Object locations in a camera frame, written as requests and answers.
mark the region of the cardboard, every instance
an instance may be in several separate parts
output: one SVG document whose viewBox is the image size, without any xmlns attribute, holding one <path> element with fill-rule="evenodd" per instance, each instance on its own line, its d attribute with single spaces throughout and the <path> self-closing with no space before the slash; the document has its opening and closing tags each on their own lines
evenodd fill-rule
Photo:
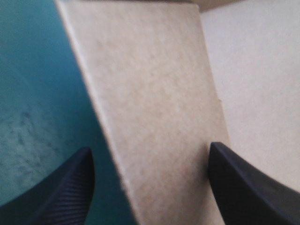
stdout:
<svg viewBox="0 0 300 225">
<path fill-rule="evenodd" d="M 138 222 L 220 224 L 208 146 L 229 143 L 198 6 L 58 6 Z"/>
<path fill-rule="evenodd" d="M 228 2 L 57 2 L 139 224 L 224 224 L 211 141 L 300 190 L 300 3 Z"/>
</svg>

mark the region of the teal surface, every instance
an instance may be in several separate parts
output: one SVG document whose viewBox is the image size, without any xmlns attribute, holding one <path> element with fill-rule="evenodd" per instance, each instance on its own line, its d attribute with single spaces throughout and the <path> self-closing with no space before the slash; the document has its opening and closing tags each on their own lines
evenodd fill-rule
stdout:
<svg viewBox="0 0 300 225">
<path fill-rule="evenodd" d="M 0 1 L 0 204 L 82 146 L 93 150 L 88 225 L 135 224 L 52 1 Z"/>
</svg>

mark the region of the textured black plastic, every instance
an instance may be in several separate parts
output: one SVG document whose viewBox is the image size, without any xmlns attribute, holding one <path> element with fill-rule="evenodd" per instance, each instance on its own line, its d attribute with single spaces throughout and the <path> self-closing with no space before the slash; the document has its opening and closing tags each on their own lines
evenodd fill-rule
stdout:
<svg viewBox="0 0 300 225">
<path fill-rule="evenodd" d="M 83 225 L 94 185 L 92 154 L 82 148 L 42 182 L 0 207 L 0 224 Z"/>
<path fill-rule="evenodd" d="M 300 194 L 220 142 L 210 146 L 208 175 L 226 225 L 300 225 Z"/>
</svg>

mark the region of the black plastic part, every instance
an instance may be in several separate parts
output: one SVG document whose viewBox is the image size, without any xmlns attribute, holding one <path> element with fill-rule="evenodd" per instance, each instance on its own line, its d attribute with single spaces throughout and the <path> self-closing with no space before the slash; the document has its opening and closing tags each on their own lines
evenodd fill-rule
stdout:
<svg viewBox="0 0 300 225">
<path fill-rule="evenodd" d="M 83 225 L 94 185 L 91 150 L 81 148 L 39 184 L 0 207 L 0 224 Z"/>
<path fill-rule="evenodd" d="M 300 225 L 300 194 L 220 142 L 210 146 L 208 175 L 226 225 Z"/>
</svg>

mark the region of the teal wall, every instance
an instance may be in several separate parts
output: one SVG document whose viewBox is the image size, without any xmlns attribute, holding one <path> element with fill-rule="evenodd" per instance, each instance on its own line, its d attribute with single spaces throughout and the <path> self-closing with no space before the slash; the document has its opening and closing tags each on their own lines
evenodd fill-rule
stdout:
<svg viewBox="0 0 300 225">
<path fill-rule="evenodd" d="M 0 204 L 89 146 L 88 225 L 135 224 L 52 1 L 0 0 Z"/>
</svg>

